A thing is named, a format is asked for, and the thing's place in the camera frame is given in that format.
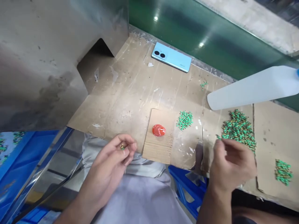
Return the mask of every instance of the smartphone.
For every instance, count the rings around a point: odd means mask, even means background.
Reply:
[[[191,65],[191,57],[188,57],[182,53],[177,52],[163,44],[156,43],[152,53],[152,57],[175,67],[183,72],[189,72]]]

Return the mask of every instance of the white plastic bottle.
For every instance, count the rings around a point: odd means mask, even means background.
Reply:
[[[208,94],[212,110],[274,100],[299,93],[299,70],[273,66]]]

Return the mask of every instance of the stainless steel panel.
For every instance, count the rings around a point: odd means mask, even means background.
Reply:
[[[127,0],[0,3],[0,131],[62,129],[87,97],[76,68],[99,38],[115,56]]]

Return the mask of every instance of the small part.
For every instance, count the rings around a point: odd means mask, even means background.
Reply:
[[[275,163],[276,163],[276,170],[275,170],[276,180],[288,186],[289,182],[293,178],[293,174],[290,171],[291,165],[278,159],[275,160]]]
[[[154,134],[154,136],[161,137],[161,136],[165,135],[165,128],[160,124],[156,124],[153,127],[153,134]]]
[[[230,120],[223,122],[221,137],[241,142],[255,153],[256,141],[248,117],[238,109],[229,113]]]
[[[208,82],[204,82],[203,84],[200,84],[200,86],[203,88],[203,87],[205,87],[206,84],[208,84]]]
[[[193,114],[189,111],[180,111],[180,117],[178,118],[177,127],[182,131],[193,124]]]

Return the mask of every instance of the red bottle cap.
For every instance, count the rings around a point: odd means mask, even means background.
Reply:
[[[154,134],[154,136],[157,136],[157,137],[163,136],[163,135],[165,135],[165,128],[160,124],[156,124],[153,127],[153,134]]]

